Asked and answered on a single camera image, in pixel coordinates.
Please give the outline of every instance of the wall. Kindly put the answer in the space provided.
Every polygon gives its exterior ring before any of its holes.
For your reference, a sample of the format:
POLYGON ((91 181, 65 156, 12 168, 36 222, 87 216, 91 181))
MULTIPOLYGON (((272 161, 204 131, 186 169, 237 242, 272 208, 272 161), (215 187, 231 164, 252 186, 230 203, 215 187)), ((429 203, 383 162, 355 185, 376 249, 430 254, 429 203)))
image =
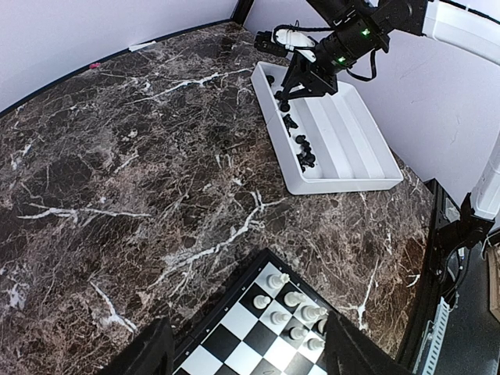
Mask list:
POLYGON ((229 19, 237 2, 3 2, 0 112, 38 88, 130 45, 229 19))
MULTIPOLYGON (((500 2, 470 7, 500 19, 500 2)), ((257 0, 245 26, 320 27, 305 0, 257 0)), ((362 59, 355 72, 369 75, 362 59)), ((436 177, 461 202, 483 171, 500 130, 500 67, 425 37, 394 32, 391 51, 377 54, 378 77, 353 83, 393 150, 422 180, 436 177)))

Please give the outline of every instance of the white tray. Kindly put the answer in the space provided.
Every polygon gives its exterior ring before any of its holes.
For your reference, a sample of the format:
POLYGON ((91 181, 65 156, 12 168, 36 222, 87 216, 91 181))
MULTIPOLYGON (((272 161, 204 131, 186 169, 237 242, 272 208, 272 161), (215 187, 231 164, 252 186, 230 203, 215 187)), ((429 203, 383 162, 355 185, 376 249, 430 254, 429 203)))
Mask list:
POLYGON ((281 112, 274 94, 282 90, 287 68, 259 62, 252 83, 266 120, 287 189, 293 195, 388 190, 403 180, 401 170, 375 120, 354 86, 338 82, 338 93, 290 100, 281 112), (270 87, 266 75, 274 77, 270 87), (298 129, 288 135, 282 117, 290 114, 298 129), (316 156, 302 172, 295 142, 304 134, 316 156))

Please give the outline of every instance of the robotic hand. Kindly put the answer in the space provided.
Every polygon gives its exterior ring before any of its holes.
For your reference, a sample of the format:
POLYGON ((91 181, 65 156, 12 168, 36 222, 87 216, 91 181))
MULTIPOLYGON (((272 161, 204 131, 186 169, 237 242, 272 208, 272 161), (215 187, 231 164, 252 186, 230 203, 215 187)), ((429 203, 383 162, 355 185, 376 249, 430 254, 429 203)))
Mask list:
MULTIPOLYGON (((433 0, 380 0, 373 7, 364 0, 307 0, 327 21, 329 27, 304 28, 280 25, 273 31, 259 32, 255 47, 285 57, 293 52, 291 64, 275 99, 280 110, 288 112, 289 100, 334 95, 338 91, 337 73, 369 81, 377 75, 375 54, 389 51, 389 33, 401 30, 427 36, 467 50, 500 65, 500 25, 482 13, 453 3, 433 0), (302 32, 330 31, 320 42, 302 32), (370 53, 372 77, 354 74, 357 60, 370 53)), ((435 270, 445 282, 447 261, 463 247, 472 248, 485 241, 500 212, 500 138, 477 186, 469 193, 460 220, 438 231, 441 264, 435 270)))

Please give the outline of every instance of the white chess piece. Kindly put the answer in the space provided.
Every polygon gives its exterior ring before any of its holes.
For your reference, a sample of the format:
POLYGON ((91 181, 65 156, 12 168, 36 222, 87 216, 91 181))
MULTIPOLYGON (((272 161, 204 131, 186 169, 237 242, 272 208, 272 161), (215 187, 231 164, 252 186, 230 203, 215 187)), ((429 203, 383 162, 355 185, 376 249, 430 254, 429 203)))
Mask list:
POLYGON ((318 323, 318 331, 321 334, 325 333, 325 325, 326 324, 327 324, 327 318, 320 320, 320 322, 318 323))
POLYGON ((290 275, 288 275, 288 273, 269 275, 267 277, 267 285, 272 289, 281 289, 288 281, 290 281, 290 275))
POLYGON ((288 314, 284 312, 275 311, 271 314, 271 323, 272 324, 283 324, 286 323, 290 319, 288 314))
POLYGON ((264 310, 270 303, 271 298, 266 295, 258 295, 253 299, 253 305, 259 310, 264 310))
POLYGON ((301 340, 307 335, 307 330, 301 327, 293 327, 290 330, 290 337, 292 340, 301 340))
POLYGON ((288 307, 295 307, 305 302, 305 296, 297 291, 291 291, 284 295, 284 303, 288 307))
POLYGON ((322 315, 327 315, 328 310, 324 307, 304 306, 301 313, 305 321, 312 322, 322 315))
POLYGON ((319 338, 311 338, 307 341, 307 347, 310 350, 318 350, 325 348, 325 341, 321 341, 319 338))

